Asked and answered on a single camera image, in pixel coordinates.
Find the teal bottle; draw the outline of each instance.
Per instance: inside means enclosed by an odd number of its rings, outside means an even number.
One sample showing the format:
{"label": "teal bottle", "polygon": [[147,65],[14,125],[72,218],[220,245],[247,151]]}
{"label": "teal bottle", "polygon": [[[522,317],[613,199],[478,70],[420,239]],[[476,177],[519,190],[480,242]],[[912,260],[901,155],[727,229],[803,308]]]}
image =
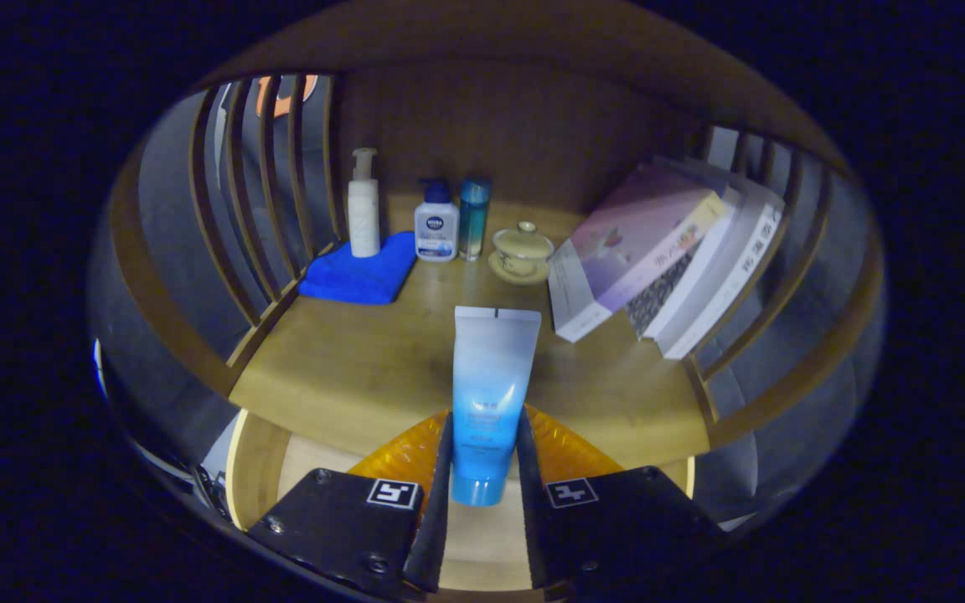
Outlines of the teal bottle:
{"label": "teal bottle", "polygon": [[490,210],[490,180],[467,178],[460,186],[460,256],[479,259],[486,236],[486,213]]}

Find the orange object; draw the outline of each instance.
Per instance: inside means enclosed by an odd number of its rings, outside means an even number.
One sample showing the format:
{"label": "orange object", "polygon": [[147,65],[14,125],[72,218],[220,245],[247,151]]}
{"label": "orange object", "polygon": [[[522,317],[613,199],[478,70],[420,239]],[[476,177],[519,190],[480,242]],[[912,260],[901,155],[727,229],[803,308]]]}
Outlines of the orange object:
{"label": "orange object", "polygon": [[[539,469],[543,483],[574,480],[576,477],[605,476],[623,471],[616,461],[587,442],[581,435],[562,425],[552,416],[526,405],[535,449],[539,451]],[[414,482],[424,488],[422,507],[426,508],[434,481],[434,463],[441,442],[441,428],[449,411],[442,411],[407,429],[383,444],[363,461],[348,470],[353,476],[386,478]]]}
{"label": "orange object", "polygon": [[[301,103],[307,100],[307,97],[311,95],[311,92],[315,89],[315,84],[318,82],[317,75],[307,75],[303,81],[303,99],[300,100]],[[263,114],[263,98],[267,93],[267,85],[271,83],[271,77],[264,76],[260,78],[258,84],[260,84],[260,93],[255,96],[255,114],[256,117]],[[281,117],[288,114],[288,108],[292,103],[292,99],[278,99],[275,100],[275,115],[273,117]]]}
{"label": "orange object", "polygon": [[526,405],[535,449],[539,452],[539,472],[543,484],[575,480],[576,477],[605,476],[623,471],[623,466],[596,449],[581,435],[552,416]]}
{"label": "orange object", "polygon": [[449,411],[442,411],[407,429],[367,455],[363,461],[357,462],[348,473],[375,480],[385,478],[421,484],[424,497],[420,509],[424,510],[434,481],[441,428],[448,415]]}

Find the nivea bottle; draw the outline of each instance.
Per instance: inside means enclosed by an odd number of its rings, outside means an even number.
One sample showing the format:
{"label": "nivea bottle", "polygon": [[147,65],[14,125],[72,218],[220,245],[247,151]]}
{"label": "nivea bottle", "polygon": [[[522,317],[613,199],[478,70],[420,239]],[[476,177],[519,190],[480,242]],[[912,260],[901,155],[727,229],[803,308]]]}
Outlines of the nivea bottle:
{"label": "nivea bottle", "polygon": [[424,202],[415,211],[416,255],[426,262],[449,262],[457,256],[460,210],[452,205],[445,180],[426,179]]}

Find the wooden railing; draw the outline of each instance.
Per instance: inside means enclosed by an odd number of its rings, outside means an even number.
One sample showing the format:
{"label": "wooden railing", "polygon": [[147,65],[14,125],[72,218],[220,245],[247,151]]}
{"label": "wooden railing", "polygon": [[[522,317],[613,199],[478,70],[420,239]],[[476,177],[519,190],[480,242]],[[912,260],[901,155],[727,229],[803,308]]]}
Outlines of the wooden railing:
{"label": "wooden railing", "polygon": [[[735,143],[735,155],[731,162],[730,169],[732,172],[746,172],[746,138],[747,134],[740,132]],[[709,145],[712,144],[713,140],[712,133],[704,137],[704,140],[702,140],[704,141],[704,148],[697,151],[697,156],[700,159],[708,157]],[[754,174],[750,174],[751,179],[758,183],[765,183],[772,167],[776,144],[776,142],[770,140],[763,142],[761,168],[757,169]],[[763,256],[761,263],[759,263],[751,278],[748,279],[746,286],[743,287],[741,293],[735,298],[735,301],[732,302],[720,320],[699,341],[694,351],[683,360],[684,370],[689,376],[690,382],[692,382],[694,394],[696,394],[699,407],[702,409],[702,417],[704,417],[705,426],[707,426],[710,450],[727,446],[747,432],[765,426],[770,420],[776,419],[796,405],[807,394],[813,392],[853,350],[862,332],[866,329],[866,325],[869,324],[877,302],[880,301],[882,275],[884,275],[884,256],[882,256],[880,233],[878,233],[876,224],[870,219],[868,236],[866,236],[866,251],[858,278],[854,283],[854,289],[850,293],[847,305],[826,335],[823,336],[823,339],[797,363],[792,371],[789,371],[785,377],[782,377],[761,396],[751,400],[746,407],[738,409],[732,415],[719,416],[710,392],[710,379],[746,352],[751,344],[777,319],[778,314],[787,306],[792,299],[792,295],[796,293],[796,289],[807,275],[809,266],[814,262],[828,226],[828,211],[834,203],[833,180],[839,176],[835,175],[830,168],[823,167],[814,217],[799,255],[794,257],[792,266],[782,276],[777,287],[771,291],[766,304],[763,305],[761,312],[751,321],[751,324],[740,333],[740,336],[732,344],[729,344],[721,352],[721,355],[709,367],[702,368],[699,366],[696,358],[698,352],[716,336],[716,333],[724,327],[732,314],[739,309],[740,304],[754,291],[755,284],[777,252],[782,236],[784,236],[787,226],[792,221],[794,211],[797,210],[800,203],[805,203],[805,199],[801,201],[800,195],[803,161],[803,153],[797,149],[792,149],[792,167],[790,167],[788,173],[787,186],[784,192],[784,214],[782,214],[781,224],[778,226],[777,236],[774,236],[766,255]]]}
{"label": "wooden railing", "polygon": [[[306,187],[303,182],[302,171],[302,115],[299,102],[292,103],[290,109],[290,172],[292,181],[292,202],[294,203],[298,223],[288,225],[283,223],[280,211],[281,204],[278,188],[276,188],[275,161],[273,161],[273,103],[282,77],[273,75],[267,85],[264,85],[260,111],[260,171],[263,180],[263,192],[266,206],[271,214],[271,225],[275,230],[276,247],[284,260],[290,280],[286,286],[278,286],[271,261],[264,251],[260,241],[260,234],[256,228],[252,205],[248,198],[248,188],[245,186],[244,150],[242,150],[242,122],[244,122],[245,104],[248,100],[249,88],[252,80],[242,80],[230,97],[230,110],[226,122],[226,149],[229,154],[227,172],[230,181],[230,199],[237,222],[241,226],[242,238],[246,254],[254,266],[257,280],[267,301],[265,308],[256,308],[248,291],[245,289],[244,278],[235,270],[230,262],[230,252],[226,248],[223,233],[219,232],[214,217],[214,207],[211,205],[207,182],[207,169],[204,166],[204,146],[207,141],[207,122],[210,118],[218,87],[204,92],[193,122],[191,142],[188,145],[188,181],[190,182],[192,204],[195,209],[199,232],[202,233],[204,244],[211,256],[214,267],[222,279],[230,298],[240,310],[242,316],[250,325],[249,331],[237,343],[229,359],[222,359],[213,348],[196,332],[180,308],[173,300],[165,283],[158,277],[156,263],[151,257],[150,249],[142,233],[141,211],[139,211],[139,196],[137,194],[139,168],[145,142],[137,145],[130,154],[126,164],[119,172],[117,182],[111,190],[111,237],[114,249],[126,287],[137,304],[137,309],[151,325],[153,331],[163,343],[163,346],[187,368],[190,373],[215,393],[229,397],[233,385],[240,377],[245,366],[255,353],[261,341],[271,331],[279,317],[296,298],[300,279],[307,271],[307,263],[313,257],[325,251],[317,250],[317,236],[313,228],[313,219],[307,209]],[[292,99],[303,98],[303,81],[305,77],[297,77],[297,83],[292,89]],[[323,127],[323,147],[325,157],[329,157],[329,130]],[[332,184],[327,182],[327,191],[332,191]],[[334,202],[330,199],[330,217],[334,228],[337,226],[334,214]],[[292,256],[285,241],[285,229],[299,228],[303,244],[307,252],[307,263],[300,263]]]}

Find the blue towel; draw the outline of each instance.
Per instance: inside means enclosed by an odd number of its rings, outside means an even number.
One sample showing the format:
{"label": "blue towel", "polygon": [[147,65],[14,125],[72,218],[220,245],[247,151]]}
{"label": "blue towel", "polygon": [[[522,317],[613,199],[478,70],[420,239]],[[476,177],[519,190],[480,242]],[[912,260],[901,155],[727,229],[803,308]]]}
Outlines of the blue towel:
{"label": "blue towel", "polygon": [[415,262],[415,233],[387,238],[378,255],[353,257],[351,245],[320,255],[300,282],[300,295],[335,302],[391,304]]}

